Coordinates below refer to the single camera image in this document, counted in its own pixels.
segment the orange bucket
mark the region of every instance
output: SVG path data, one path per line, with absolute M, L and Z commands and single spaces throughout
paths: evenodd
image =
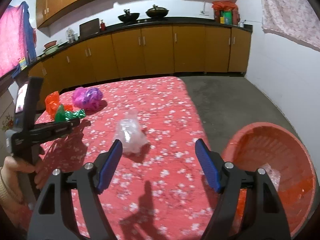
M 316 173 L 303 144 L 288 130 L 273 123 L 256 122 L 239 130 L 222 153 L 225 162 L 255 171 L 269 164 L 280 172 L 278 194 L 287 215 L 291 236 L 307 219 L 316 191 Z M 234 230 L 238 231 L 246 190 L 240 192 Z

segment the white plastic bag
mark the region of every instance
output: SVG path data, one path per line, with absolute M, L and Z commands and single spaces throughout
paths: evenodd
M 265 165 L 262 166 L 262 168 L 264 168 L 267 172 L 267 174 L 269 175 L 270 180 L 272 181 L 273 185 L 276 188 L 276 191 L 278 191 L 279 189 L 279 183 L 280 183 L 280 172 L 272 169 L 271 166 L 269 165 L 269 163 L 266 163 Z
M 147 137 L 141 132 L 137 113 L 131 112 L 120 120 L 116 127 L 114 139 L 122 142 L 123 153 L 139 153 L 142 146 L 148 143 Z

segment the gray floor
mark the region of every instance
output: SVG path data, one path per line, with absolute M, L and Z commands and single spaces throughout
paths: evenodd
M 295 136 L 275 105 L 244 77 L 181 77 L 196 105 L 211 150 L 221 153 L 229 139 L 253 122 L 278 124 Z

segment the table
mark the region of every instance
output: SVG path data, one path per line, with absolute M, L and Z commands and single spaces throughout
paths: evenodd
M 88 112 L 67 138 L 42 145 L 49 176 L 53 169 L 79 169 L 113 143 L 119 120 L 132 109 L 149 144 L 140 154 L 124 154 L 101 205 L 117 238 L 199 239 L 217 195 L 207 185 L 195 155 L 195 141 L 206 135 L 182 80 L 161 77 L 97 85 L 103 104 Z M 70 104 L 71 92 L 60 96 Z M 49 122 L 44 112 L 37 123 Z M 89 236 L 76 190 L 72 191 L 79 231 Z

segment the purple plastic bag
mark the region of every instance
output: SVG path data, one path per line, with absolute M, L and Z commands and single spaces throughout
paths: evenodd
M 79 87 L 72 94 L 72 103 L 74 106 L 84 110 L 97 110 L 103 95 L 97 88 Z

